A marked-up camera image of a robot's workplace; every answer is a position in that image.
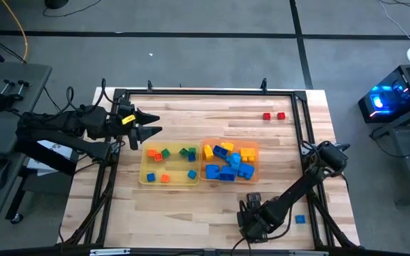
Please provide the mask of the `black aluminium rig frame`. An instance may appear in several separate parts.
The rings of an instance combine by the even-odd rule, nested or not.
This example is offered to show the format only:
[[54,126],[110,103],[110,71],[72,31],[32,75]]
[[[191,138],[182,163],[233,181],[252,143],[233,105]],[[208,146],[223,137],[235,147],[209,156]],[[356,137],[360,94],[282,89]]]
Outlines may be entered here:
[[[125,147],[110,205],[98,213],[90,228],[94,241],[130,248],[133,254],[193,256],[311,250],[318,244],[337,244],[305,199],[293,207],[294,215],[306,217],[305,224],[282,225],[270,242],[247,245],[236,222],[238,201],[247,193],[259,192],[269,199],[300,178],[300,140],[335,140],[324,91],[111,87],[109,93],[126,94],[142,111],[160,117],[162,131],[155,141],[199,142],[209,137],[258,142],[261,177],[253,185],[205,181],[192,188],[146,186],[136,176],[141,151]],[[270,113],[270,120],[263,120],[264,112]],[[279,112],[286,119],[279,120]]]

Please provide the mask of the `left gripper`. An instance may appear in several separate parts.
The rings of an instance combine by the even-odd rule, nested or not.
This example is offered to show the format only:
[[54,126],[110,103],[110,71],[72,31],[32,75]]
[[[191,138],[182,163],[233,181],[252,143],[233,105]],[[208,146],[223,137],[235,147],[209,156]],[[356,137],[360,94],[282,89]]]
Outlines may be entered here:
[[[135,121],[123,125],[121,120],[131,114],[135,116]],[[110,115],[108,120],[108,131],[111,137],[116,137],[120,135],[128,135],[131,128],[137,127],[137,140],[140,143],[143,143],[150,137],[160,133],[162,127],[143,127],[142,125],[150,124],[158,120],[160,120],[159,116],[145,113],[140,108],[136,109],[129,100],[121,99],[116,113]]]

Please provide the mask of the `white printed sheet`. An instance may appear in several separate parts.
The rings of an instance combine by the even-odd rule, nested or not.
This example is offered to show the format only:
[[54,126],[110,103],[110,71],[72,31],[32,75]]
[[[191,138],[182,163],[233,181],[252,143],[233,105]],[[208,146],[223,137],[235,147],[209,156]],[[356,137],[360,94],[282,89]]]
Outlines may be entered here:
[[[75,170],[76,163],[73,161],[75,153],[70,147],[63,146],[55,142],[50,142],[48,140],[37,141],[37,143],[42,146],[43,149],[49,149],[53,153],[57,153],[62,156],[68,162],[65,167],[66,171]],[[36,171],[37,176],[44,176],[47,174],[54,174],[59,172],[58,169],[52,168],[51,166],[32,158],[28,159],[27,168]]]

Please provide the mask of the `yellow translucent plastic bin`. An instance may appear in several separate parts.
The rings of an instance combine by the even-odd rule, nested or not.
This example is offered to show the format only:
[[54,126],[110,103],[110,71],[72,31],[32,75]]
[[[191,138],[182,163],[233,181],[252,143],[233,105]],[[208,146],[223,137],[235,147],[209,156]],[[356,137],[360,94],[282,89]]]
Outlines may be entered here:
[[[196,148],[196,161],[188,161],[188,156],[182,157],[179,153],[182,148],[189,151],[189,147]],[[162,161],[155,161],[154,157],[147,155],[149,149],[155,149],[157,153],[162,153],[163,149],[168,149],[171,155],[167,158],[163,157]],[[201,153],[200,143],[198,142],[146,142],[142,149],[139,182],[143,185],[151,186],[196,186],[199,183],[200,168]],[[195,179],[188,177],[190,170],[197,172]],[[153,182],[147,181],[147,174],[150,173],[155,174],[156,179]],[[169,183],[161,182],[163,174],[170,176]]]

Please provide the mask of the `orange translucent plastic bin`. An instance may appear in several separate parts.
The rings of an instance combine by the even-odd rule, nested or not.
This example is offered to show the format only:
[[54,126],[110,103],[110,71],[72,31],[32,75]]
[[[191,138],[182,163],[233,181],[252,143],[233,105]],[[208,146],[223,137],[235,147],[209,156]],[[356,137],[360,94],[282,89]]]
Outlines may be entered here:
[[254,148],[256,150],[256,160],[254,162],[242,162],[245,164],[249,164],[255,167],[255,171],[251,180],[246,180],[245,178],[238,177],[236,174],[235,181],[221,181],[221,182],[234,182],[234,183],[256,183],[259,180],[259,145],[255,141],[248,141],[248,140],[237,140],[237,139],[211,139],[206,138],[202,141],[202,150],[201,150],[201,169],[200,169],[200,179],[204,181],[220,181],[217,180],[210,180],[206,178],[206,165],[209,164],[216,164],[220,166],[220,170],[223,166],[228,166],[226,159],[222,159],[214,155],[214,158],[210,161],[207,161],[204,156],[204,145],[209,144],[213,149],[216,145],[221,146],[221,142],[230,142],[234,144],[233,152],[232,153],[239,153],[241,148]]

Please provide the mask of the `black screw clamp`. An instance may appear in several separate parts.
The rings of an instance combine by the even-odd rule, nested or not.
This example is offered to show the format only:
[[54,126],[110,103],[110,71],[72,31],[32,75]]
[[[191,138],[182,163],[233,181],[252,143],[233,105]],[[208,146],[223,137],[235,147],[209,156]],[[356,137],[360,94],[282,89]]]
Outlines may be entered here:
[[8,89],[11,89],[15,86],[15,82],[10,80],[4,80],[6,85],[4,86],[3,90],[0,92],[0,112],[9,109],[14,102],[16,101],[16,97],[14,95],[6,95],[5,92]]
[[12,89],[16,88],[16,83],[14,87],[12,87],[11,89],[8,89],[5,92],[6,95],[9,95],[9,94],[14,95],[16,97],[15,102],[22,101],[23,100],[23,95],[22,95],[23,90],[28,89],[31,86],[31,84],[25,80],[18,80],[17,84],[19,85],[17,92],[11,92]]

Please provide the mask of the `black desk leg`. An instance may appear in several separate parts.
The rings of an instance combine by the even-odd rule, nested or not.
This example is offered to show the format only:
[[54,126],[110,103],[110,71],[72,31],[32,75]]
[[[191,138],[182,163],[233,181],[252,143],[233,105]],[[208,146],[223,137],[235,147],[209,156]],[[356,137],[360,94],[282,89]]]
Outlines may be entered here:
[[5,219],[11,224],[18,224],[23,220],[19,207],[26,193],[23,187],[29,176],[38,175],[38,172],[42,175],[55,172],[71,175],[76,166],[74,159],[76,153],[73,149],[48,140],[18,143],[16,149],[28,157],[28,163],[19,170],[18,176],[21,177],[21,182],[6,212]]

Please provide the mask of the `silver metal bracket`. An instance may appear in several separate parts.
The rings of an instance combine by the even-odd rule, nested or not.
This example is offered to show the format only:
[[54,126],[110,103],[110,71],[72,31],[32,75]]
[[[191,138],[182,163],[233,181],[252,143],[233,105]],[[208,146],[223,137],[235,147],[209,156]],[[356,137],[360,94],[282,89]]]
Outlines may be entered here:
[[89,256],[120,256],[130,255],[130,248],[102,248],[90,251]]
[[290,250],[288,256],[329,256],[329,253],[312,250]]

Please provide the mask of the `black round floor base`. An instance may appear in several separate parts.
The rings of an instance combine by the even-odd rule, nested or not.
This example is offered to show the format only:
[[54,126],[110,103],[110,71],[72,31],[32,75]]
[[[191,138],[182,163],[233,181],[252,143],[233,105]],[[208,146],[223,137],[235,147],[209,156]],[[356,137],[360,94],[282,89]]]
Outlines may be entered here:
[[44,0],[44,4],[47,9],[61,9],[63,8],[69,0]]

